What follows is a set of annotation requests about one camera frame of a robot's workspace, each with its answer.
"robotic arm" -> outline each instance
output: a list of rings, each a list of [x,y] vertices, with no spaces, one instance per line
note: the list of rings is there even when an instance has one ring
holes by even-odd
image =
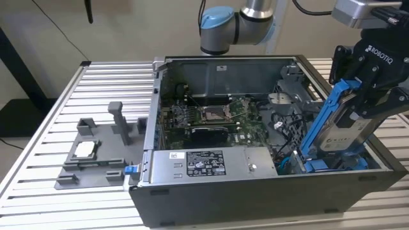
[[[331,70],[334,90],[303,139],[300,154],[292,154],[298,173],[323,170],[324,158],[342,155],[347,167],[366,169],[360,157],[363,144],[387,117],[409,110],[409,89],[400,84],[409,77],[409,0],[339,0],[334,11],[308,15],[332,15],[351,28],[363,29],[362,41],[338,46]],[[248,0],[240,12],[215,7],[202,18],[202,51],[210,55],[228,52],[230,45],[259,44],[274,33],[271,0]]]
[[[408,1],[338,1],[332,15],[364,29],[363,39],[354,48],[338,46],[335,51],[335,87],[302,143],[307,169],[328,154],[358,156],[387,117],[409,110],[409,89],[400,85],[409,77],[408,5]],[[358,156],[355,169],[363,167]]]

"black cable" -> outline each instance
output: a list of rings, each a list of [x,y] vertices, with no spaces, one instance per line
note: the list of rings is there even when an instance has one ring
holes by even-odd
[[[15,147],[15,148],[25,150],[25,148],[19,147],[18,145],[13,145],[13,144],[7,143],[2,138],[0,138],[0,141],[2,141],[5,144],[7,144],[7,145],[10,145],[10,146],[13,146],[13,147]]]
[[[85,53],[82,52],[82,50],[79,49],[79,47],[73,43],[73,41],[69,39],[66,33],[63,32],[63,30],[61,29],[61,27],[58,26],[58,24],[54,22],[54,20],[51,19],[51,17],[47,15],[47,13],[45,12],[45,10],[42,9],[42,7],[39,6],[39,4],[37,3],[35,0],[33,0],[33,2],[35,3],[35,5],[38,6],[38,8],[41,9],[41,11],[43,12],[43,14],[46,15],[46,17],[50,19],[50,21],[54,23],[54,25],[57,26],[57,28],[59,29],[59,31],[62,32],[62,34],[65,35],[67,41],[73,44],[73,46],[78,49],[78,51],[83,54],[85,58],[87,59],[87,61],[90,61],[90,59],[87,58],[87,56],[85,55]]]
[[[206,0],[200,3],[199,14],[198,14],[198,25],[199,25],[199,35],[202,35],[202,24],[203,24],[203,16],[206,11]]]
[[[296,8],[307,15],[311,15],[311,16],[326,16],[326,15],[331,15],[332,14],[332,11],[323,11],[323,12],[312,12],[312,11],[308,11],[307,9],[304,9],[302,7],[302,5],[299,4],[298,0],[294,0],[294,4],[296,6]]]

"metal slotted surface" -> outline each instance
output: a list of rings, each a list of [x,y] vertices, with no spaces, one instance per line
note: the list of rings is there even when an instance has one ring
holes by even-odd
[[[331,59],[311,59],[326,78]],[[77,136],[81,117],[114,123],[111,101],[125,103],[129,121],[148,115],[152,63],[93,63],[81,68],[33,141],[0,185],[0,229],[142,230],[142,219],[122,186],[55,190],[55,179]],[[378,137],[409,168],[409,125],[391,117]],[[200,225],[196,229],[407,229],[409,228],[409,176],[386,192],[371,193],[347,213]]]

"white wall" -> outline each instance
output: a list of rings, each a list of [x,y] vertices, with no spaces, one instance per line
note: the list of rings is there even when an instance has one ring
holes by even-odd
[[[348,28],[331,16],[310,16],[288,1],[276,54],[304,54],[310,58],[331,58],[338,45],[355,45],[360,30]],[[336,0],[299,0],[310,11],[331,11]]]
[[[202,53],[198,31],[200,0],[94,0],[94,24],[89,24],[83,0],[37,2],[93,61],[152,60],[155,56]],[[239,10],[246,1],[207,2],[207,8],[231,5]],[[334,6],[334,0],[300,2],[311,10]],[[291,1],[288,5],[278,53],[331,57],[334,46],[342,44],[342,39],[355,40],[356,31],[347,31],[343,25],[335,26],[338,22],[331,17],[304,16]],[[302,22],[310,22],[308,26],[302,26]],[[85,57],[31,0],[0,0],[0,26],[46,94],[58,97]],[[264,52],[266,46],[232,46],[230,54]],[[26,96],[14,81],[0,65],[0,103]]]

